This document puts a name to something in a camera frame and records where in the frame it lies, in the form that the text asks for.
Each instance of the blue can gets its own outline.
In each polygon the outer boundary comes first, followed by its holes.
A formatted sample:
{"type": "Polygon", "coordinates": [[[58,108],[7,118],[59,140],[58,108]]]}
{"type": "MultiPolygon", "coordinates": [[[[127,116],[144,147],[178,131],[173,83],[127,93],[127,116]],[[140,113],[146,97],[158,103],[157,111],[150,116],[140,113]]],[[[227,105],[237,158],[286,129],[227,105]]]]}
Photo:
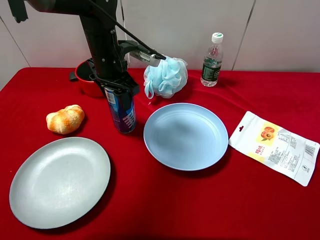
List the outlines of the blue can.
{"type": "Polygon", "coordinates": [[[128,92],[118,92],[111,88],[104,88],[113,123],[120,133],[127,134],[137,125],[134,99],[128,92]]]}

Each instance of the water bottle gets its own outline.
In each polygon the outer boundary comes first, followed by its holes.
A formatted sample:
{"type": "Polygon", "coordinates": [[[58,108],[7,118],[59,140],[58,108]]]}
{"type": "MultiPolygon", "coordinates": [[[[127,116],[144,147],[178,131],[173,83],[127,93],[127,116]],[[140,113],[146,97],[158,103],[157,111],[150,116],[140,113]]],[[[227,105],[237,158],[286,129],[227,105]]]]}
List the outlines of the water bottle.
{"type": "Polygon", "coordinates": [[[220,32],[212,34],[213,45],[209,47],[204,57],[201,83],[206,87],[213,87],[217,84],[224,56],[222,50],[222,40],[224,35],[220,32]]]}

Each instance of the snack package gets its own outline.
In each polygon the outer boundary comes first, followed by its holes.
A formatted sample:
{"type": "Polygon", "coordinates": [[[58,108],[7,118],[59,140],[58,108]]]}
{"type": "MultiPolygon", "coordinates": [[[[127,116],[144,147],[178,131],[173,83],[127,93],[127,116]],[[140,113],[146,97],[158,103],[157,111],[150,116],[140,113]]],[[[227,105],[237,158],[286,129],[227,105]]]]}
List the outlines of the snack package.
{"type": "Polygon", "coordinates": [[[233,132],[229,145],[305,187],[315,170],[320,146],[250,111],[233,132]]]}

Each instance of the table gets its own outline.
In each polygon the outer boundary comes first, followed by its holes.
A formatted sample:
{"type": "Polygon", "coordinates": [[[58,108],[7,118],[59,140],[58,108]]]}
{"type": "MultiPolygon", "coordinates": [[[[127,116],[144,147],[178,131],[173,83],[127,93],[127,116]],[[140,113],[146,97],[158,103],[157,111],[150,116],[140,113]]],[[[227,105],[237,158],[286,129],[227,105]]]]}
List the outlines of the table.
{"type": "Polygon", "coordinates": [[[143,69],[130,69],[141,91],[134,97],[137,127],[121,134],[107,101],[81,93],[70,68],[24,68],[0,92],[0,239],[213,240],[319,239],[319,161],[307,187],[231,148],[196,172],[170,169],[149,154],[144,124],[158,108],[186,102],[224,122],[229,136],[246,111],[320,142],[320,74],[223,71],[215,87],[189,70],[187,85],[170,99],[147,99],[143,69]],[[78,104],[83,125],[68,136],[90,138],[111,159],[111,178],[98,204],[79,220],[39,230],[20,223],[9,206],[11,181],[38,148],[65,136],[47,130],[46,115],[78,104]]]}

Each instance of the blue bowl-plate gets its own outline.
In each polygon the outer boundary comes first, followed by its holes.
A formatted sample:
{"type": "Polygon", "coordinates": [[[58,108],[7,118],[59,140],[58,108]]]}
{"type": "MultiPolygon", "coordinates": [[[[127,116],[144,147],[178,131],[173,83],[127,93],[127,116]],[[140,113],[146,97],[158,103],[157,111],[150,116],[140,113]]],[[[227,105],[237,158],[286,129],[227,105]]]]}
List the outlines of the blue bowl-plate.
{"type": "Polygon", "coordinates": [[[155,111],[146,121],[143,138],[155,159],[184,171],[210,167],[228,147],[228,133],[220,118],[189,103],[170,104],[155,111]]]}

